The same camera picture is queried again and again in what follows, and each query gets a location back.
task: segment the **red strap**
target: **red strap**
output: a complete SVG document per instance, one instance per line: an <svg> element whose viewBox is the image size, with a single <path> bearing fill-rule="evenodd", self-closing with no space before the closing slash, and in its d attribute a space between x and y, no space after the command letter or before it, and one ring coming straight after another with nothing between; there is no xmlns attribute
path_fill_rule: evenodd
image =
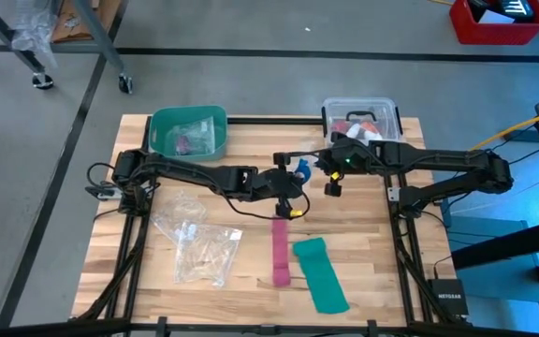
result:
<svg viewBox="0 0 539 337"><path fill-rule="evenodd" d="M273 220L271 223L271 242L273 252L273 284L290 285L288 270L288 227L286 220Z"/></svg>

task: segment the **gray floor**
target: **gray floor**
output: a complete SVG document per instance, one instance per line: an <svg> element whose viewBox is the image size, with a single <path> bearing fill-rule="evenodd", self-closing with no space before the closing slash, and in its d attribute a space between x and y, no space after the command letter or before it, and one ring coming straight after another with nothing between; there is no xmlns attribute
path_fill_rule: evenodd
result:
<svg viewBox="0 0 539 337"><path fill-rule="evenodd" d="M146 7L133 1L116 45L539 55L539 36L520 47L459 45L447 11L424 0L152 0ZM56 57L60 67L51 74L57 88L39 92L28 85L30 72L12 54L0 53L0 304L96 60ZM539 65L533 64L141 55L124 60L135 74L135 93L121 94L116 71L106 67L15 325L67 319L96 209L83 190L84 173L94 161L109 159L124 113L217 104L232 114L316 115L326 97L387 96L402 116L420 118L429 147L467 149L531 118L539 102ZM512 144L502 154L516 158L532 149ZM513 169L515 192L539 181L538 156ZM539 223L539 185L515 192L467 198L454 211L498 202L464 215ZM504 201L509 196L526 206Z"/></svg>

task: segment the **green towel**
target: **green towel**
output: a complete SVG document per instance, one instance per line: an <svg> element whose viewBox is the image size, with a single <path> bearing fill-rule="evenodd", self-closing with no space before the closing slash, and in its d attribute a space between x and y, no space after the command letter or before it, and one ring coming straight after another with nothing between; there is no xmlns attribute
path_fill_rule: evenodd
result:
<svg viewBox="0 0 539 337"><path fill-rule="evenodd" d="M336 273L329 262L324 239L311 239L293 245L300 268L307 278L315 309L321 314L339 314L350 309Z"/></svg>

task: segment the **wooden table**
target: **wooden table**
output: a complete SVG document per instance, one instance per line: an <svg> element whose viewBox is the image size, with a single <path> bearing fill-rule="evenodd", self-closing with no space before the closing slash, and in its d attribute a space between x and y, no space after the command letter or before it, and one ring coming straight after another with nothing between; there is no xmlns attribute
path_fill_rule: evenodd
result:
<svg viewBox="0 0 539 337"><path fill-rule="evenodd" d="M115 163L118 152L140 147L146 118L146 115L123 117L111 164ZM403 118L402 127L408 142L418 148L424 147L416 118ZM228 136L226 157L206 165L270 169L274 152L310 150L324 145L320 125L230 125ZM226 285L216 289L208 280L174 284L176 247L156 227L149 225L133 322L154 323L158 316L164 315L171 323L189 324L364 326L368 319L375 319L381 327L406 326L383 178L348 175L342 181L341 198L324 195L327 180L328 177L318 169L313 171L311 180L304 186L311 199L311 210L303 219L290 222L288 240L292 243L324 238L329 258L351 306L348 312L322 315L315 311L292 252L292 285L285 288L272 286L270 221L234 213L222 198L206 188L161 179L162 186L153 199L153 210L163 207L183 189L205 205L209 212L207 224L242 229L243 235ZM407 174L407 180L409 185L415 186L432 183L429 171L413 171ZM275 200L236 202L243 211L265 215L272 214L274 204ZM296 200L293 206L302 208L304 201ZM102 202L99 212L116 207L117 202ZM440 215L433 206L427 211ZM423 216L415 223L424 270L431 275L433 263L450 255L446 234L442 224L430 216ZM124 215L118 213L103 216L95 222L73 315L84 312L111 279L123 227ZM450 259L439 263L438 271L441 277L455 277ZM415 319L420 320L417 288L413 279L409 279ZM120 309L116 315L121 315L121 308L124 308L126 283L120 292Z"/></svg>

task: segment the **red bin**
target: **red bin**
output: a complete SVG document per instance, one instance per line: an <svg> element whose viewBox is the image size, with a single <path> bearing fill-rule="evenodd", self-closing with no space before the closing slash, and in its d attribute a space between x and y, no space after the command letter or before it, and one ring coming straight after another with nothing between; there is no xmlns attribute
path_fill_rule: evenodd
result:
<svg viewBox="0 0 539 337"><path fill-rule="evenodd" d="M539 0L528 0L535 14L531 23L477 23L467 0L456 0L450 8L450 20L462 44L524 45L539 32Z"/></svg>

